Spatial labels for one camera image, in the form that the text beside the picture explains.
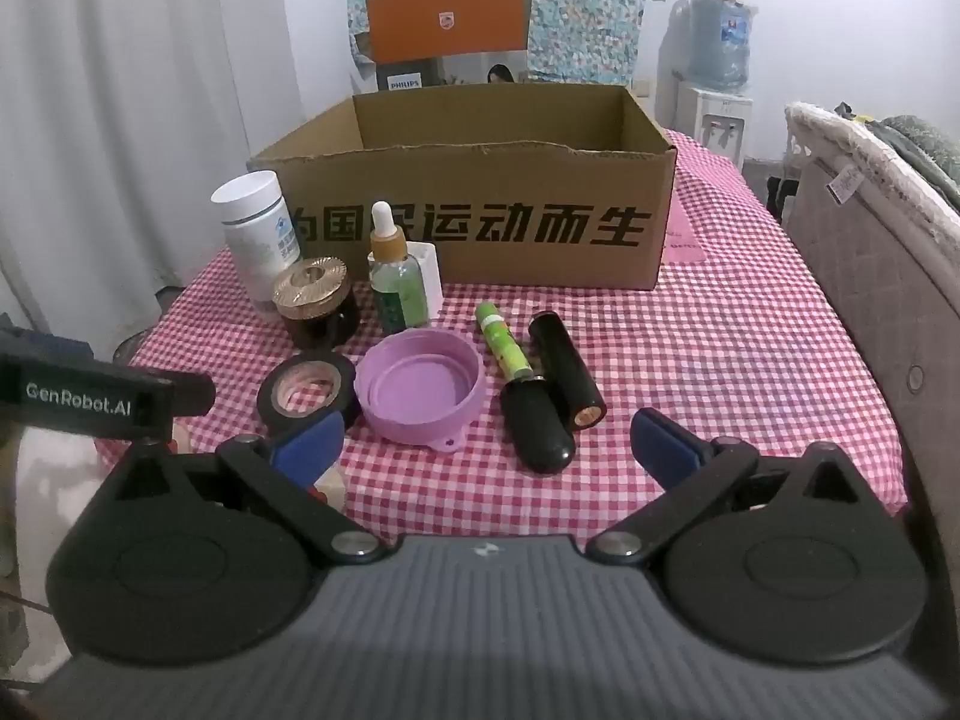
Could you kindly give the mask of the black tape roll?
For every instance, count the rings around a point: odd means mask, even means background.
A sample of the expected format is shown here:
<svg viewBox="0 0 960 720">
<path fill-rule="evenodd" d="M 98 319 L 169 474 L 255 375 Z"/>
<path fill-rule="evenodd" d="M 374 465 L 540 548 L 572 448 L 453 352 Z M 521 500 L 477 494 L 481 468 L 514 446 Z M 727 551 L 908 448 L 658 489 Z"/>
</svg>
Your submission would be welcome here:
<svg viewBox="0 0 960 720">
<path fill-rule="evenodd" d="M 355 366 L 332 351 L 308 351 L 282 362 L 260 384 L 257 415 L 270 436 L 337 411 L 345 427 L 359 418 Z"/>
</svg>

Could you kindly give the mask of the black cylinder tube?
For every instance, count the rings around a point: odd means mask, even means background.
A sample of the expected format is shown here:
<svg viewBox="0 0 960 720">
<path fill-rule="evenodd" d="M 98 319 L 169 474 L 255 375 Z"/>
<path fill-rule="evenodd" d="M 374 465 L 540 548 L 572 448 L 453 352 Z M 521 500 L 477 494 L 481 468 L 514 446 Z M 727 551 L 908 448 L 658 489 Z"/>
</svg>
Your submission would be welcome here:
<svg viewBox="0 0 960 720">
<path fill-rule="evenodd" d="M 597 426 L 607 405 L 562 317 L 553 310 L 540 312 L 529 323 L 529 335 L 566 427 L 585 431 Z"/>
</svg>

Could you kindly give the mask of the black oval case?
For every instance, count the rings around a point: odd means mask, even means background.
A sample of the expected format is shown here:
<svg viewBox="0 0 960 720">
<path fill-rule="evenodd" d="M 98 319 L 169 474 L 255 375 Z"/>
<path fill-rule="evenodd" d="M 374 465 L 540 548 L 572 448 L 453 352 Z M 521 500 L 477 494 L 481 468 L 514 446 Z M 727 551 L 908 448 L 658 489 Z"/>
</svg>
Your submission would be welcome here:
<svg viewBox="0 0 960 720">
<path fill-rule="evenodd" d="M 558 475 L 573 461 L 576 442 L 544 379 L 510 380 L 501 388 L 500 406 L 517 460 L 529 472 Z"/>
</svg>

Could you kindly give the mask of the purple round lid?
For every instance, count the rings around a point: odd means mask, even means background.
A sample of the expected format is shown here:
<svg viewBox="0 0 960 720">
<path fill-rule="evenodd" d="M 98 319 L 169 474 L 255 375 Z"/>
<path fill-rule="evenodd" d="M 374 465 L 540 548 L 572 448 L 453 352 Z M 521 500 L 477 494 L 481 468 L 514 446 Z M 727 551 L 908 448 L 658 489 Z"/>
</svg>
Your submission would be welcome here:
<svg viewBox="0 0 960 720">
<path fill-rule="evenodd" d="M 355 392 L 368 426 L 395 444 L 452 454 L 487 396 L 477 348 L 444 328 L 384 338 L 356 365 Z"/>
</svg>

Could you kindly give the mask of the gold lid dark jar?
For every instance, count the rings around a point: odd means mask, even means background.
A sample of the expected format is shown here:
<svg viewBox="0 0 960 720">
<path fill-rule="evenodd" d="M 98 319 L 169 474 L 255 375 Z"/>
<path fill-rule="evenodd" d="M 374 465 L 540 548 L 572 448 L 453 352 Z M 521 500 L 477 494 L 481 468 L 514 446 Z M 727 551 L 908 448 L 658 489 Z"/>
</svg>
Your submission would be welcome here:
<svg viewBox="0 0 960 720">
<path fill-rule="evenodd" d="M 272 301 L 299 349 L 342 346 L 359 327 L 352 278 L 338 257 L 316 257 L 288 266 L 274 281 Z"/>
</svg>

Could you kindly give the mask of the green dropper bottle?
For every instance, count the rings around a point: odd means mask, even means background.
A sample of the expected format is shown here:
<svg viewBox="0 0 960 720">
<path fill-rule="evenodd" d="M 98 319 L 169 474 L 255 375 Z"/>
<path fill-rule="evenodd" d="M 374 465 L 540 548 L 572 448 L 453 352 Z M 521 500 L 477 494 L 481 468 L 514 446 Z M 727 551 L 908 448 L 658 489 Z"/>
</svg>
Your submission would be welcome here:
<svg viewBox="0 0 960 720">
<path fill-rule="evenodd" d="M 392 206 L 377 200 L 371 206 L 370 288 L 374 307 L 386 335 L 430 323 L 427 293 L 416 258 L 410 254 Z"/>
</svg>

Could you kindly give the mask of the green lip balm tube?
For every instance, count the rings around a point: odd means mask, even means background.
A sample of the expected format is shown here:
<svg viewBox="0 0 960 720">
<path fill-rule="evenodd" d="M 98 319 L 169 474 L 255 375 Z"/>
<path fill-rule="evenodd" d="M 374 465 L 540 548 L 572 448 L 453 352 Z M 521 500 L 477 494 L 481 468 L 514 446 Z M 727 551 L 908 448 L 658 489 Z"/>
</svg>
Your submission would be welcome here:
<svg viewBox="0 0 960 720">
<path fill-rule="evenodd" d="M 508 380 L 534 376 L 526 353 L 512 336 L 500 309 L 490 301 L 483 301 L 475 309 L 478 330 Z"/>
</svg>

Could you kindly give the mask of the white supplement bottle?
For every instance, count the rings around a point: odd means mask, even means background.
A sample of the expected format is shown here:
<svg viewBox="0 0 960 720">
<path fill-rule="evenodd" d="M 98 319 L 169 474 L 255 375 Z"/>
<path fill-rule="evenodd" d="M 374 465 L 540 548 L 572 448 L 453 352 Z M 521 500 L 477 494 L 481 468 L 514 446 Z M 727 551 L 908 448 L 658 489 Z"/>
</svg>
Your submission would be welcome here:
<svg viewBox="0 0 960 720">
<path fill-rule="evenodd" d="M 274 319 L 274 282 L 301 259 L 296 224 L 291 220 L 275 171 L 254 171 L 212 193 L 241 283 L 254 309 Z"/>
</svg>

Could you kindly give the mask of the pink checkered tablecloth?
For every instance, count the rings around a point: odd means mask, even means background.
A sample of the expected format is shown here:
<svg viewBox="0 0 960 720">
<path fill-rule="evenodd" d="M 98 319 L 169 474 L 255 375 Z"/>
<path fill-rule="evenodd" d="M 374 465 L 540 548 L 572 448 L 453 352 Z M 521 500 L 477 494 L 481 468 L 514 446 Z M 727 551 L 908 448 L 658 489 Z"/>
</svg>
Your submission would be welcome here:
<svg viewBox="0 0 960 720">
<path fill-rule="evenodd" d="M 517 463 L 496 403 L 452 454 L 348 431 L 340 457 L 348 515 L 386 538 L 405 533 L 589 538 L 658 494 L 631 455 L 630 422 L 654 408 L 705 439 L 766 455 L 838 444 L 890 511 L 907 500 L 903 450 L 877 383 L 786 234 L 736 166 L 675 138 L 674 200 L 700 244 L 651 291 L 455 284 L 441 322 L 477 337 L 475 309 L 498 305 L 516 337 L 551 310 L 596 379 L 607 415 L 576 439 L 573 463 L 537 476 Z"/>
</svg>

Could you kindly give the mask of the small white box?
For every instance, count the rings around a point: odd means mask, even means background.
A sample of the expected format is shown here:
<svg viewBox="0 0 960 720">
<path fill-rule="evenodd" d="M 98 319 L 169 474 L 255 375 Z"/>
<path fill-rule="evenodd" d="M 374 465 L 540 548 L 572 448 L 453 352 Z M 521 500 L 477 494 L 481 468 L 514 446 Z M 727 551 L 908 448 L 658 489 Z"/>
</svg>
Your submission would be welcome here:
<svg viewBox="0 0 960 720">
<path fill-rule="evenodd" d="M 431 242 L 410 241 L 407 244 L 409 254 L 420 266 L 421 282 L 427 298 L 428 316 L 431 320 L 438 320 L 443 310 L 444 294 L 443 280 L 439 273 L 439 259 L 436 245 Z"/>
</svg>

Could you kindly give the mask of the white curtain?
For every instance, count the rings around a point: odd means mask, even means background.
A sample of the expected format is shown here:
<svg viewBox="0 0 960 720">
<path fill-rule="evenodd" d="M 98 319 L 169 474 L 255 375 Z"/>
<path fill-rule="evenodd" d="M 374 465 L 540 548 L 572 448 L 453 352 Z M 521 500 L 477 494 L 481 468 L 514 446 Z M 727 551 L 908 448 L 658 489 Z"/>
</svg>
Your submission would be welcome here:
<svg viewBox="0 0 960 720">
<path fill-rule="evenodd" d="M 93 341 L 148 322 L 301 114 L 285 0 L 2 0 L 3 298 Z"/>
</svg>

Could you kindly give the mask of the bed with grey mattress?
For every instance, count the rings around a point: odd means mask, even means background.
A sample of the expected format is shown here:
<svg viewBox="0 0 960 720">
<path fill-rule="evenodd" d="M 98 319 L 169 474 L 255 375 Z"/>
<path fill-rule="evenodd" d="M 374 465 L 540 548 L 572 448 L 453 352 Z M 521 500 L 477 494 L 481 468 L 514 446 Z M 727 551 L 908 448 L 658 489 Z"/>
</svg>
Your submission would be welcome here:
<svg viewBox="0 0 960 720">
<path fill-rule="evenodd" d="M 871 122 L 789 104 L 784 227 L 892 410 L 939 527 L 958 528 L 958 211 Z"/>
</svg>

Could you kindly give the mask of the brown cardboard box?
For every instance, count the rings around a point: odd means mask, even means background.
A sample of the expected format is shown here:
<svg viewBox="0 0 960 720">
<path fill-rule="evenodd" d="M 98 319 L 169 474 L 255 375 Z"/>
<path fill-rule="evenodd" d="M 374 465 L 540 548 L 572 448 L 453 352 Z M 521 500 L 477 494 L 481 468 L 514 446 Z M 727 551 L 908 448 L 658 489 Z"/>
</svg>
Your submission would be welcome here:
<svg viewBox="0 0 960 720">
<path fill-rule="evenodd" d="M 677 150 L 621 86 L 501 83 L 358 94 L 247 165 L 357 277 L 384 200 L 448 283 L 651 289 Z"/>
</svg>

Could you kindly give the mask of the white water dispenser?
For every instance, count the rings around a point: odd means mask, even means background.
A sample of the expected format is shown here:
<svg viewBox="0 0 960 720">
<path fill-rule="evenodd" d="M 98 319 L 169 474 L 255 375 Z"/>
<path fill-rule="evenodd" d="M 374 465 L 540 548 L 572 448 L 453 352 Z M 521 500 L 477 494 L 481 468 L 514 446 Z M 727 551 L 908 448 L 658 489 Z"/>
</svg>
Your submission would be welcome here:
<svg viewBox="0 0 960 720">
<path fill-rule="evenodd" d="M 675 99 L 674 128 L 739 169 L 754 114 L 754 101 L 721 93 L 692 82 L 680 82 Z"/>
</svg>

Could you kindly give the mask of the blue water jug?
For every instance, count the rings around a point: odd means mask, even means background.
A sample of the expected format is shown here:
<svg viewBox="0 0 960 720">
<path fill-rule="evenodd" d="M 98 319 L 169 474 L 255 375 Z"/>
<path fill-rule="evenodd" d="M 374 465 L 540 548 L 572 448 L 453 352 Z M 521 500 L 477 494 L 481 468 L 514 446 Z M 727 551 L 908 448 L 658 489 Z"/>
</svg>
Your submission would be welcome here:
<svg viewBox="0 0 960 720">
<path fill-rule="evenodd" d="M 690 0 L 690 60 L 686 76 L 719 91 L 748 82 L 754 10 L 732 0 Z"/>
</svg>

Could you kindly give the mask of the orange Philips box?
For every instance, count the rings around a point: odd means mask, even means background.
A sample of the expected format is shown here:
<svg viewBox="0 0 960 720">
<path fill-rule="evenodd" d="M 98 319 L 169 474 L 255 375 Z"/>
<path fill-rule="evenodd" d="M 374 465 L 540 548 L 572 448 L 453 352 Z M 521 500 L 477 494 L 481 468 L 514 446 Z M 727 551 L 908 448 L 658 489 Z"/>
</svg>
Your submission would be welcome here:
<svg viewBox="0 0 960 720">
<path fill-rule="evenodd" d="M 522 83 L 532 0 L 366 0 L 356 36 L 381 91 Z"/>
</svg>

